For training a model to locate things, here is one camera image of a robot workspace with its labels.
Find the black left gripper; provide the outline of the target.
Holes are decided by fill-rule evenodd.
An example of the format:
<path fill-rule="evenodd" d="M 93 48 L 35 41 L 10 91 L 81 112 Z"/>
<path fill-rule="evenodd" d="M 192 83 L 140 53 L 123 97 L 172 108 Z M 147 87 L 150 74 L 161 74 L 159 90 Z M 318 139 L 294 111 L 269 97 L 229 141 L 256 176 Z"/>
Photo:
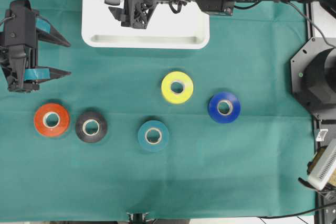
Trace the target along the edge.
<path fill-rule="evenodd" d="M 71 46 L 47 19 L 37 14 L 29 0 L 15 0 L 1 20 L 1 69 L 10 92 L 30 93 L 39 90 L 36 82 L 71 75 L 71 72 L 55 68 L 34 68 L 39 41 Z"/>

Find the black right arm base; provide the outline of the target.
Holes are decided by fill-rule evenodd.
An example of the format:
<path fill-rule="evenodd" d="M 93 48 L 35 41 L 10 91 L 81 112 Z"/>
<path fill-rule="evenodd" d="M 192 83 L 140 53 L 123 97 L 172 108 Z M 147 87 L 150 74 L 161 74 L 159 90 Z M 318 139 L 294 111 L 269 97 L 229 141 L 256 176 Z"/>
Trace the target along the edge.
<path fill-rule="evenodd" d="M 317 120 L 335 120 L 335 49 L 312 37 L 290 68 L 294 98 Z"/>

